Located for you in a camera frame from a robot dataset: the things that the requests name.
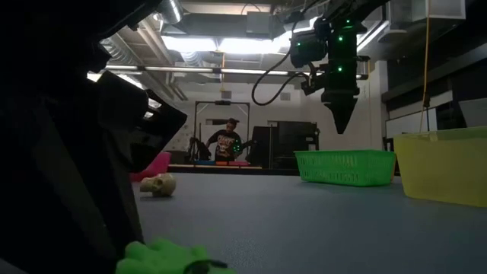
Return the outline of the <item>silver ventilation duct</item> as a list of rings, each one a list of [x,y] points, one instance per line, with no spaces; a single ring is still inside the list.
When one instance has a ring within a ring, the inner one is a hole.
[[[179,0],[161,0],[156,12],[165,24],[177,24],[183,19],[184,9]]]

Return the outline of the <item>person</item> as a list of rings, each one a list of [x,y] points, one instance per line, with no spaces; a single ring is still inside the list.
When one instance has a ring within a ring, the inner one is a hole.
[[[215,161],[234,161],[241,154],[234,149],[237,143],[241,143],[241,137],[235,132],[238,123],[239,120],[229,118],[225,129],[215,132],[206,142],[206,148],[216,144]]]

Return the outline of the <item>green foam skeleton figure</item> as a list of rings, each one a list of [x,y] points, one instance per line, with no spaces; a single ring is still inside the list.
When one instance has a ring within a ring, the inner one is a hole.
[[[116,263],[115,274],[237,274],[227,263],[210,257],[201,246],[185,247],[167,239],[147,245],[133,241]]]

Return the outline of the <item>cream plastic skull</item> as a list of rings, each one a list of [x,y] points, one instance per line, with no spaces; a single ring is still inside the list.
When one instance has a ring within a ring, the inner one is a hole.
[[[158,174],[146,177],[140,183],[140,191],[151,193],[152,196],[171,196],[176,189],[176,177],[172,174]]]

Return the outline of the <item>grey ceiling box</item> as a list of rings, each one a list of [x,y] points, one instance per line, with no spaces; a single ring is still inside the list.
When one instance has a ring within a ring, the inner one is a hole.
[[[247,36],[269,35],[271,26],[271,15],[269,12],[248,11],[247,12]]]

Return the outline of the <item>black equipment cabinet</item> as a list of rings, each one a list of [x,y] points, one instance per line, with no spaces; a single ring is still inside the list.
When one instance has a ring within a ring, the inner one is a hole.
[[[263,169],[297,170],[294,153],[317,150],[319,134],[315,122],[278,121],[274,126],[255,126],[246,160]]]

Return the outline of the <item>green rectangular basket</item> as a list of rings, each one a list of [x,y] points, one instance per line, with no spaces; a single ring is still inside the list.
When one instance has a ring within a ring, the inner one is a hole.
[[[396,155],[391,151],[296,151],[301,179],[343,186],[383,186],[391,183]]]

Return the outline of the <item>pink round bowl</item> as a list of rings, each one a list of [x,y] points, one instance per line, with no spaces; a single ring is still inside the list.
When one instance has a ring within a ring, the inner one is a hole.
[[[146,177],[155,177],[158,174],[165,174],[170,164],[171,153],[160,152],[157,157],[141,172],[129,175],[131,182],[141,182]]]

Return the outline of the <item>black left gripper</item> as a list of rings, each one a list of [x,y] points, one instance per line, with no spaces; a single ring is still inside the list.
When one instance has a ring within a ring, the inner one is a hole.
[[[88,100],[14,100],[14,264],[27,274],[114,274],[142,239],[128,172],[147,168],[187,121],[112,72]]]

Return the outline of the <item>ceiling tube light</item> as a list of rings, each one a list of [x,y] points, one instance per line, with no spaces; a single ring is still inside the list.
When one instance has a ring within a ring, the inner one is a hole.
[[[143,66],[143,65],[106,65],[103,70],[116,72],[182,72],[199,74],[232,74],[232,75],[262,75],[265,70],[245,68],[214,68],[214,67],[176,67],[176,66]],[[292,76],[296,74],[311,76],[311,72],[271,71],[271,76]],[[357,74],[357,80],[368,80],[368,75]]]

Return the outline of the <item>black gantry frame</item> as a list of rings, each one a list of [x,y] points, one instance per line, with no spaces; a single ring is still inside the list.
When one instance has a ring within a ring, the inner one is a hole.
[[[250,140],[250,103],[248,102],[232,102],[231,100],[196,100],[195,103],[194,103],[194,114],[193,114],[193,138],[196,137],[196,134],[199,133],[197,131],[198,129],[198,125],[197,125],[197,122],[198,122],[198,114],[199,114],[199,105],[200,104],[205,104],[205,106],[201,109],[201,110],[204,110],[206,108],[206,105],[209,105],[209,104],[212,104],[212,105],[215,105],[215,106],[230,106],[230,105],[238,105],[239,109],[247,115],[247,121],[246,121],[246,124],[247,124],[247,141]],[[243,105],[243,106],[246,106],[247,107],[247,111],[244,111],[240,108],[240,105]],[[236,152],[236,155],[235,155],[235,160],[238,159],[238,157],[241,155],[241,150],[242,149],[245,149],[244,151],[248,154],[249,152],[249,148],[246,147],[244,148],[244,145],[240,145],[240,146],[237,146],[235,145],[234,146],[234,152]]]

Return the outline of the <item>blue-grey table mat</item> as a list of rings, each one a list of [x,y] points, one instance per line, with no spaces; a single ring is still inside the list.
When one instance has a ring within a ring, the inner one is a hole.
[[[299,177],[178,174],[135,191],[147,242],[202,246],[238,274],[487,274],[487,209]]]

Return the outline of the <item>yellow rectangular bin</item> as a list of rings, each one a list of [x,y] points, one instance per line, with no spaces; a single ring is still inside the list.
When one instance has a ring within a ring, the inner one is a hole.
[[[404,193],[487,208],[487,126],[393,138]]]

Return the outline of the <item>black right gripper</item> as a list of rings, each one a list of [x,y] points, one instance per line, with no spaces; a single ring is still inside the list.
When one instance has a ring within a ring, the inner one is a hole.
[[[359,94],[356,72],[364,58],[357,54],[357,34],[367,30],[352,18],[320,18],[312,30],[291,36],[291,64],[308,66],[311,75],[325,75],[321,100],[333,115],[336,131],[343,134]]]

